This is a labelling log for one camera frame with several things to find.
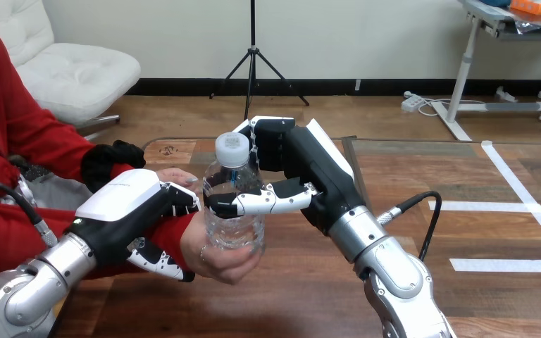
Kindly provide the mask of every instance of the white wall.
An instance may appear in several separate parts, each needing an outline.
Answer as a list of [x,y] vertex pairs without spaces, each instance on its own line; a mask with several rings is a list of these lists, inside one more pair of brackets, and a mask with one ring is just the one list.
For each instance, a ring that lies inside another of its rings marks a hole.
[[[44,4],[57,42],[127,52],[142,77],[225,77],[249,47],[247,0]],[[257,0],[256,14],[257,46],[294,79],[455,78],[470,29],[455,0]],[[541,79],[541,42],[482,32],[477,48],[472,78]],[[258,77],[274,74],[259,66]]]

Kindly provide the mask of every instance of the power strip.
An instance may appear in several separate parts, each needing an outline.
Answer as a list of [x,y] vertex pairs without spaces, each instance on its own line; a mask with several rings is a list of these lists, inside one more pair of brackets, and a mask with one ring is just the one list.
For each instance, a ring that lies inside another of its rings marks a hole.
[[402,110],[408,111],[410,113],[414,113],[418,111],[420,106],[422,106],[423,104],[424,104],[424,99],[422,98],[422,96],[418,96],[414,94],[410,96],[407,100],[402,102]]

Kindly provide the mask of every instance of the black baseboard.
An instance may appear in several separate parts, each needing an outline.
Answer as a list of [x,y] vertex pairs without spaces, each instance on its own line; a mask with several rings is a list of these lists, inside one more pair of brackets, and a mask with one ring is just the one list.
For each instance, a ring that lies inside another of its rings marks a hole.
[[[208,96],[218,90],[222,79],[140,79],[128,95],[152,96]],[[304,96],[392,96],[406,90],[419,95],[451,95],[455,79],[365,79],[355,90],[356,80],[290,80]],[[229,80],[223,92],[215,95],[240,96],[247,92],[247,79]],[[541,80],[468,80],[465,95],[494,95],[497,88],[514,96],[535,96],[541,91]],[[291,92],[281,80],[257,80],[255,95],[289,96]]]

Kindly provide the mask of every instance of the white cable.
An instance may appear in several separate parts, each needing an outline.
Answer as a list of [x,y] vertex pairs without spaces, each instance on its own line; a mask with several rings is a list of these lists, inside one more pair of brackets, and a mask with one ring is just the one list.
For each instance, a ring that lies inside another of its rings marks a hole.
[[[424,113],[422,111],[422,107],[424,106],[432,106],[432,103],[433,102],[440,102],[442,104],[450,104],[450,101],[451,99],[424,99],[424,103],[418,108],[418,112],[422,115],[426,115],[426,116],[437,116],[438,113],[434,113],[434,114],[429,114],[429,113]],[[484,104],[485,102],[482,102],[482,101],[476,101],[476,100],[460,100],[460,103],[462,104]]]

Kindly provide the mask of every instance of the black cable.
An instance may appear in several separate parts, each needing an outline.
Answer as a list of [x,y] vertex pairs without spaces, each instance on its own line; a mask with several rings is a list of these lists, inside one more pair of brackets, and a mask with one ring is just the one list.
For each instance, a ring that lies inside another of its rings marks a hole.
[[433,217],[430,219],[430,225],[428,226],[428,231],[426,232],[426,237],[422,243],[422,249],[420,250],[420,255],[418,258],[420,261],[424,261],[426,254],[428,253],[428,246],[430,245],[430,240],[433,238],[433,233],[437,226],[437,221],[440,215],[440,208],[442,206],[442,198],[438,192],[423,192],[422,194],[417,194],[414,197],[411,197],[407,201],[397,205],[397,208],[401,209],[402,213],[406,212],[412,206],[420,203],[426,197],[434,197],[436,199],[435,210],[433,211]]
[[15,190],[11,189],[10,187],[7,187],[3,183],[0,183],[0,190],[5,191],[9,196],[11,196],[15,202],[22,208],[26,216],[30,219],[30,222],[32,222],[33,225],[36,225],[40,222],[42,222],[42,217],[34,210],[30,202],[26,201],[23,196],[15,192]]

